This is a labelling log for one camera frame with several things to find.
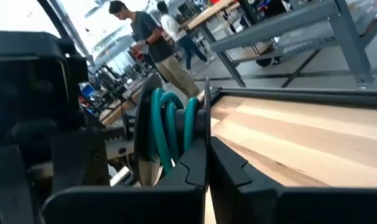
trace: teal hose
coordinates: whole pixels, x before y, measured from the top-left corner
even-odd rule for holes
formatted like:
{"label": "teal hose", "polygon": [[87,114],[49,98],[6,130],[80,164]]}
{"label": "teal hose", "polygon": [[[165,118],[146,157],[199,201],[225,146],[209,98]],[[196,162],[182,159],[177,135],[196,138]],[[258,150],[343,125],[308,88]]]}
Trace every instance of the teal hose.
{"label": "teal hose", "polygon": [[[196,97],[189,99],[184,114],[184,151],[188,150],[193,141],[194,121],[199,100]],[[164,121],[162,120],[161,109],[165,106]],[[172,169],[171,159],[178,163],[181,155],[177,142],[175,127],[175,110],[183,109],[183,103],[172,92],[165,92],[158,88],[151,95],[151,120],[149,121],[149,157],[152,161],[157,160],[158,152],[164,172],[168,174]]]}

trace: dark t-shirt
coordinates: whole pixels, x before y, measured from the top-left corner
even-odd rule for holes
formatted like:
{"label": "dark t-shirt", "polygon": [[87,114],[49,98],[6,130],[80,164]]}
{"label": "dark t-shirt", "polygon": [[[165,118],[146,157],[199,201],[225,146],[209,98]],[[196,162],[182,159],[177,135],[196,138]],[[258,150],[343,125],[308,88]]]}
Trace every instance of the dark t-shirt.
{"label": "dark t-shirt", "polygon": [[[136,12],[136,18],[131,23],[134,35],[139,40],[146,40],[152,34],[155,28],[158,28],[152,17],[145,12]],[[173,54],[172,47],[163,37],[150,44],[149,53],[155,63],[165,60]]]}

